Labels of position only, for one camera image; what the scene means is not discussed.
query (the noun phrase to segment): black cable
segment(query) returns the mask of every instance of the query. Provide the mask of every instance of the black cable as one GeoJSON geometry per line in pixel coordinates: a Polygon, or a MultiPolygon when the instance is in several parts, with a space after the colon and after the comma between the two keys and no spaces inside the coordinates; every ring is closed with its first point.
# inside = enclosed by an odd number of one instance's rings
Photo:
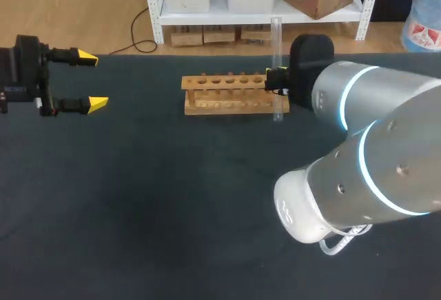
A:
{"type": "Polygon", "coordinates": [[[136,20],[137,20],[137,19],[138,19],[143,13],[147,12],[148,10],[149,10],[149,8],[146,7],[146,9],[143,9],[142,11],[140,11],[140,12],[135,16],[135,18],[134,18],[133,21],[132,21],[132,25],[130,26],[130,36],[131,36],[131,38],[132,38],[132,45],[126,46],[126,47],[124,47],[124,48],[121,48],[120,50],[114,50],[113,52],[109,53],[109,55],[111,55],[111,54],[116,54],[116,53],[119,53],[119,52],[122,52],[123,50],[128,50],[129,48],[132,48],[132,47],[135,47],[136,50],[138,50],[139,52],[144,53],[144,54],[152,53],[152,52],[154,52],[154,51],[158,48],[158,44],[155,42],[155,40],[151,40],[151,39],[145,39],[145,40],[137,41],[137,42],[135,43],[135,38],[134,38],[134,35],[133,35],[133,26],[134,26],[136,20]],[[137,46],[137,45],[140,44],[140,43],[153,43],[153,44],[154,44],[154,47],[153,47],[151,50],[141,50],[141,49],[137,46]]]}

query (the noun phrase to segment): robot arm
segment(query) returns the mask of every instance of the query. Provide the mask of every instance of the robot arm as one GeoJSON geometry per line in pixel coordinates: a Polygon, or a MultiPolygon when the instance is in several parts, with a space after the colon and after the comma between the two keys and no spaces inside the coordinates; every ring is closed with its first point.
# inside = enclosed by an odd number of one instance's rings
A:
{"type": "MultiPolygon", "coordinates": [[[[293,83],[302,80],[296,77],[290,88],[303,89],[317,117],[347,130],[348,137],[327,156],[277,181],[274,200],[287,231],[303,243],[333,233],[352,238],[366,225],[441,209],[436,108],[441,80],[346,61],[327,63],[315,67],[312,84],[293,83]]],[[[299,74],[301,65],[294,67],[289,77],[299,74]]]]}
{"type": "Polygon", "coordinates": [[[103,107],[107,97],[57,99],[49,90],[48,62],[71,66],[96,66],[98,57],[77,48],[49,49],[37,37],[17,36],[12,48],[0,48],[0,112],[8,112],[9,102],[36,101],[41,116],[59,112],[89,114],[103,107]]]}

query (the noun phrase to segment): blue led ring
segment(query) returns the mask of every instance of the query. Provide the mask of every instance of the blue led ring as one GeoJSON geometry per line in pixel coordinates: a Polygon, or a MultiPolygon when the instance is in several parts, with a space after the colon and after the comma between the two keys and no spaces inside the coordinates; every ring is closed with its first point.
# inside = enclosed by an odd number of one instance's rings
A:
{"type": "Polygon", "coordinates": [[[351,90],[352,86],[356,83],[356,81],[362,75],[364,75],[366,72],[371,71],[371,70],[376,69],[376,68],[379,68],[379,67],[372,66],[372,67],[368,67],[368,68],[365,68],[365,69],[361,70],[354,77],[351,78],[349,83],[346,85],[346,88],[343,90],[342,99],[340,101],[340,120],[341,120],[342,125],[345,128],[345,130],[347,130],[347,123],[346,123],[346,116],[345,116],[345,106],[346,106],[346,100],[347,100],[347,96],[349,94],[349,91],[351,90]]]}
{"type": "Polygon", "coordinates": [[[393,210],[395,210],[397,212],[401,212],[402,214],[411,215],[411,216],[421,216],[421,215],[428,214],[428,212],[411,212],[409,210],[405,210],[404,208],[398,207],[396,204],[394,204],[392,201],[390,201],[388,198],[386,198],[384,196],[384,194],[381,193],[381,191],[377,188],[377,186],[373,182],[373,179],[371,178],[369,171],[367,171],[367,166],[366,166],[365,141],[366,141],[367,133],[372,128],[372,126],[374,125],[375,122],[376,121],[374,121],[370,126],[368,126],[366,128],[365,132],[363,133],[363,135],[361,137],[360,146],[358,147],[358,160],[360,162],[361,173],[362,173],[363,177],[365,178],[366,184],[371,189],[372,193],[374,193],[375,196],[377,198],[379,198],[379,200],[381,200],[381,202],[383,202],[388,207],[392,208],[393,210]]]}

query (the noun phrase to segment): black tablecloth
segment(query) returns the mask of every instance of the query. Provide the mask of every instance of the black tablecloth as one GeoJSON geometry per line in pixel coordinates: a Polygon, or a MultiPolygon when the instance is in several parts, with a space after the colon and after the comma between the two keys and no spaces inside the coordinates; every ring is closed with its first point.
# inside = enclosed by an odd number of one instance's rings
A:
{"type": "MultiPolygon", "coordinates": [[[[441,55],[341,59],[441,77],[441,55]]],[[[437,299],[439,214],[374,226],[336,257],[292,239],[273,185],[344,134],[293,107],[185,117],[181,76],[263,71],[269,57],[101,57],[51,67],[88,117],[0,118],[0,299],[437,299]]]]}

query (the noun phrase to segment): metal bracket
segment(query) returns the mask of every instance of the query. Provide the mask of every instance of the metal bracket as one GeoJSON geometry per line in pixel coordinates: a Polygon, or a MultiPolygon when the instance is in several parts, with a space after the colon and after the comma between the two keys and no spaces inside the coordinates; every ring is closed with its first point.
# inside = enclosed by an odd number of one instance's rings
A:
{"type": "Polygon", "coordinates": [[[150,19],[152,21],[152,30],[154,40],[156,43],[164,43],[163,29],[159,23],[159,15],[162,8],[162,0],[147,0],[150,12],[150,19]]]}
{"type": "Polygon", "coordinates": [[[358,24],[356,40],[365,40],[367,28],[369,27],[369,22],[371,21],[374,4],[375,0],[365,0],[365,2],[363,3],[363,9],[361,13],[360,23],[358,24]]]}

